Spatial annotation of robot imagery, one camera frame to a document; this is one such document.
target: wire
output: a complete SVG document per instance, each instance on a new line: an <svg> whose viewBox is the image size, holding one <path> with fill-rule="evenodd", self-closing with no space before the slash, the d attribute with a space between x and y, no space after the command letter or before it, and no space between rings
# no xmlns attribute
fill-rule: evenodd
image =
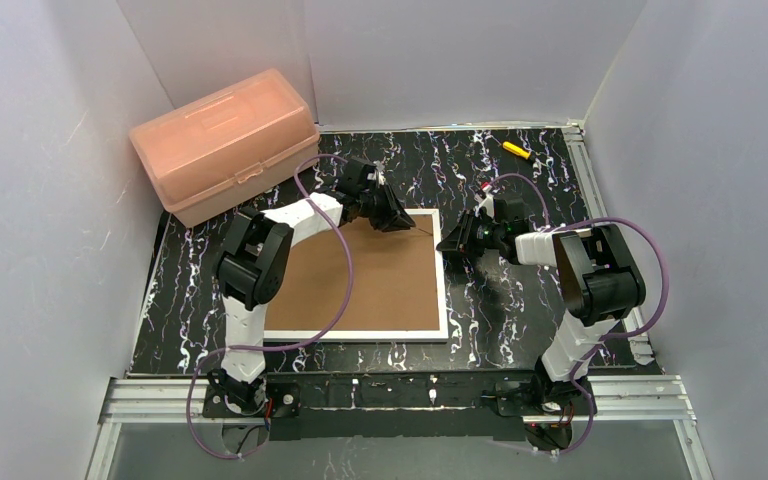
<svg viewBox="0 0 768 480"><path fill-rule="evenodd" d="M572 402L570 402L570 416L569 419L567 419L567 422L564 423L565 427L568 427L572 424L572 419L575 417L575 405L573 405Z"/></svg>
<svg viewBox="0 0 768 480"><path fill-rule="evenodd" d="M227 408L228 410L231 410L233 412L234 410L231 408L231 402L228 400L228 395L223 395L223 397L225 398L225 408ZM241 410L238 415L243 416L243 417L253 417L253 416L257 415L258 413L260 413L261 411L263 411L263 407L265 407L265 406L266 406L266 402L263 402L263 403L260 404L260 406L254 412L243 413L242 412L242 408L239 405L237 405L237 408L240 408L240 410Z"/></svg>
<svg viewBox="0 0 768 480"><path fill-rule="evenodd" d="M227 353L231 351L254 351L254 352L286 352L288 350L296 350L299 348L307 347L308 345L315 343L320 338L322 338L326 333L328 333L329 330L334 328L334 325L337 324L337 322L340 320L340 318L343 316L343 313L346 311L346 307L349 305L349 298L352 295L352 286L354 285L354 279L355 279L355 273L354 273L354 265L352 264L352 254L349 251L349 244L346 242L346 238L343 236L343 233L340 232L339 227L337 224L334 223L333 220L331 220L331 217L328 216L327 213L325 213L319 206L310 198L310 194L308 191L304 188L304 185L302 185L301 179L299 179L299 173L302 171L303 168L307 167L309 164L318 161L322 158L332 158L338 161L341 161L343 163L348 162L343 157L339 157L337 155L332 155L330 153L323 153L319 155L314 155L313 157L308 158L307 160L300 163L295 171L293 172L293 179L296 182L296 186L299 189L299 192L301 192L302 197L304 197L305 200L310 204L310 206L313 208L313 210L319 214L327 223L328 226L331 227L332 230L334 230L334 233L337 235L337 239L340 240L340 245L343 247L343 253L346 254L346 263L348 264L349 269L349 279L348 284L346 285L346 293L343 296L343 303L340 305L340 308L337 310L337 313L334 315L334 319L331 320L331 322L326 325L319 333L316 335L310 337L307 340L304 340L302 342L294 343L291 345L278 345L278 346L262 346L262 345L228 345L225 348L218 348L216 350L213 350L211 352L208 352L207 355L202 357L202 359L196 364L196 368L193 370L193 375L190 378L190 388L187 391L187 427L190 429L190 434L193 436L193 440L198 444L199 447L201 447L202 450L210 454L211 456L214 456L216 458L220 458L223 460L235 460L237 458L242 458L240 455L227 455L224 453L219 453L210 447L208 447L204 441L202 441L201 438L199 438L198 433L196 433L195 426L193 425L193 419L192 419L192 403L193 403L193 390L195 390L196 387L196 381L198 380L199 372L201 372L201 369L204 367L205 363L207 361L221 353Z"/></svg>
<svg viewBox="0 0 768 480"><path fill-rule="evenodd" d="M541 428L541 427L533 427L533 428L534 428L533 435L535 437L543 440L544 442L551 443L552 446L554 446L557 449L564 448L564 447L558 445L558 442L556 442L555 439L552 438L552 435L549 433L550 430L546 430L545 428ZM513 445L508 445L508 444L505 444L505 443L499 443L499 445L502 445L503 447L508 447L508 448L513 447Z"/></svg>
<svg viewBox="0 0 768 480"><path fill-rule="evenodd" d="M263 428L263 425L255 425L255 426L249 428L248 431L246 432L246 434L243 435L243 441L240 442L240 446L237 447L237 451L234 452L238 457L240 455L240 451L243 449L243 445L246 444L246 440L249 439L249 435L251 435L252 432L254 432L254 431L258 430L258 429L261 429L261 428ZM243 454L242 457L248 457L252 453L256 452L257 449L260 448L261 445L263 445L263 444L262 443L258 443L257 445L255 445L255 447L253 449L251 449L250 451L248 451L245 454Z"/></svg>
<svg viewBox="0 0 768 480"><path fill-rule="evenodd" d="M498 177L494 178L493 180L490 180L487 183L490 185L495 185L496 182L498 182L499 180L503 178L510 178L510 177L519 178L531 186L531 188L534 190L534 193L537 194L537 198L540 199L540 205L543 206L543 220L546 222L546 225L551 225L551 223L549 222L549 208L546 206L546 200L543 199L543 194L540 193L540 189L537 188L537 185L535 185L530 178L520 173L505 173L505 174L499 175Z"/></svg>
<svg viewBox="0 0 768 480"><path fill-rule="evenodd" d="M266 408L266 414L263 416L263 425L266 427L266 431L269 431L269 415L272 414L272 399L269 399L269 407Z"/></svg>
<svg viewBox="0 0 768 480"><path fill-rule="evenodd" d="M655 242L655 239L652 238L652 236L647 233L643 228L641 228L639 225L637 225L634 222L630 222L624 218L618 218L618 217L602 217L602 218L594 218L591 220L584 220L582 222L573 223L572 225L567 225L558 229L555 229L555 231L568 231L568 230L575 230L576 228L586 227L586 226L592 226L597 223L619 223L622 225L625 225L638 234L640 234L641 237L643 237L648 243L649 246L652 247L652 251L655 252L655 258L658 260L658 267L661 270L661 298L658 300L658 306L655 308L655 312L652 314L652 317L647 321L645 324L643 324L642 327L633 330L631 332L623 332L623 333L606 333L605 335L602 335L599 338L599 341L596 343L596 345L593 346L587 353L584 354L581 359L573 365L572 370L570 371L570 382L572 385L581 392L581 394L584 396L584 398L587 400L587 407L589 409L589 413L587 416L587 426L584 428L584 432L581 434L580 437L569 447L559 450L559 453L570 453L576 448L580 447L582 443L587 439L587 436L590 435L590 430L593 428L593 417L595 415L594 411L596 410L595 405L593 404L593 395L590 394L584 387L582 387L578 382L575 381L575 374L578 372L579 369L581 369L582 365L584 365L585 362L590 360L590 357L596 354L596 352L599 351L599 347L601 345L610 339L613 338L631 338L636 337L638 335L641 335L643 333L648 332L655 323L658 322L658 320L661 318L661 315L664 313L664 308L667 304L667 297L670 295L670 272L667 268L667 262L664 258L664 253L661 251L661 248L658 247L658 244Z"/></svg>
<svg viewBox="0 0 768 480"><path fill-rule="evenodd" d="M567 416L567 407L561 410L561 418L558 419L558 423L552 424L553 428L557 428L564 425L564 418Z"/></svg>

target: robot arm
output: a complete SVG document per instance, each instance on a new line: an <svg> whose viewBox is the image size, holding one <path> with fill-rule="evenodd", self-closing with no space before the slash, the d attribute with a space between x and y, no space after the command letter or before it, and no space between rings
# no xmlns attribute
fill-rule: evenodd
<svg viewBox="0 0 768 480"><path fill-rule="evenodd" d="M463 212L455 230L437 249L478 257L485 250L516 265L558 268L566 311L552 344L535 366L528 402L567 404L579 394L570 383L576 363L631 310L643 303L646 287L616 225L575 231L530 232L521 199L493 197L485 187L474 211ZM587 374L589 360L575 378Z"/></svg>
<svg viewBox="0 0 768 480"><path fill-rule="evenodd" d="M313 193L310 200L338 225L363 217L383 232L416 226L381 172L363 160L349 160L334 188ZM290 249L329 228L307 200L262 212L249 207L240 210L215 268L225 306L226 345L263 345L266 309L281 287ZM223 381L247 388L264 367L262 352L235 350L225 354L221 375ZM211 380L214 387L221 383L218 375L208 375L216 380Z"/></svg>

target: black marbled mat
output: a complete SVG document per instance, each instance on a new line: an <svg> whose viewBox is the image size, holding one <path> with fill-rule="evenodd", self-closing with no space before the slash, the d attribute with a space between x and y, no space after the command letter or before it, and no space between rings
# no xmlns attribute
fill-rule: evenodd
<svg viewBox="0 0 768 480"><path fill-rule="evenodd" d="M511 141L537 153L529 162L505 152ZM481 183L519 172L543 193L553 225L587 218L563 134L558 129L420 131L328 134L323 153L381 161L385 175L408 208L438 208L443 233L472 208ZM305 172L308 187L333 178L336 164L323 161ZM521 193L540 225L540 202L524 182L503 180ZM254 198L255 208L294 202L292 180ZM192 373L208 351L224 346L223 307L211 269L233 211L194 229L173 217L157 256L142 326L131 362L132 375ZM446 306L450 338L445 343L319 343L302 350L267 354L269 371L393 371L533 368L563 317L557 272L513 266L492 252L475 265L447 264ZM609 343L594 366L634 366L625 341Z"/></svg>

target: white board frame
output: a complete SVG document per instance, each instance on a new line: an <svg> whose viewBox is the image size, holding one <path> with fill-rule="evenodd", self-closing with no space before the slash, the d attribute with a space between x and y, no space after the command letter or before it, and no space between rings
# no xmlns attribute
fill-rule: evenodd
<svg viewBox="0 0 768 480"><path fill-rule="evenodd" d="M406 208L411 216L430 215L436 247L441 240L440 211L436 208ZM439 317L436 330L332 330L325 334L320 342L436 342L449 339L449 315L446 310L446 285L443 279L443 255L434 250L434 267L437 278L437 314ZM265 342L295 342L307 340L319 333L315 330L266 330Z"/></svg>

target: metal extrusion frame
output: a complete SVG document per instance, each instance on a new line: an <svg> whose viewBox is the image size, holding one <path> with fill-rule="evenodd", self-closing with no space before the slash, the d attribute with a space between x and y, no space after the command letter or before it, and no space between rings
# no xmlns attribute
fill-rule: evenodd
<svg viewBox="0 0 768 480"><path fill-rule="evenodd" d="M592 376L596 421L673 421L694 480L712 478L696 435L696 414L678 375ZM108 478L123 424L185 424L188 379L137 378L111 380L99 419L99 433L87 479ZM193 398L204 398L207 380L199 379ZM217 419L202 416L201 402L193 402L194 423L260 424L257 418ZM544 416L522 417L524 423L545 421ZM586 416L575 417L586 421Z"/></svg>
<svg viewBox="0 0 768 480"><path fill-rule="evenodd" d="M464 130L464 129L513 129L513 128L560 128L569 150L579 189L592 217L607 214L596 183L590 157L584 143L582 129L577 124L542 125L535 123L475 124L429 127L412 130ZM321 128L322 133L359 133L358 131L331 131ZM623 321L627 331L643 325L639 309ZM654 354L646 334L629 340L635 360L643 365L654 361ZM598 414L596 421L672 421L693 480L711 480L710 467L696 430L696 414L678 375L624 375L596 376L590 382ZM87 469L87 479L107 479L113 464L116 445L123 424L185 424L188 379L133 378L111 380L104 400L95 448ZM199 379L193 398L205 397L207 381ZM234 418L212 419L202 416L200 401L192 404L192 420L195 423L260 424L260 419ZM544 421L545 417L526 416L530 423ZM575 417L584 421L585 416Z"/></svg>

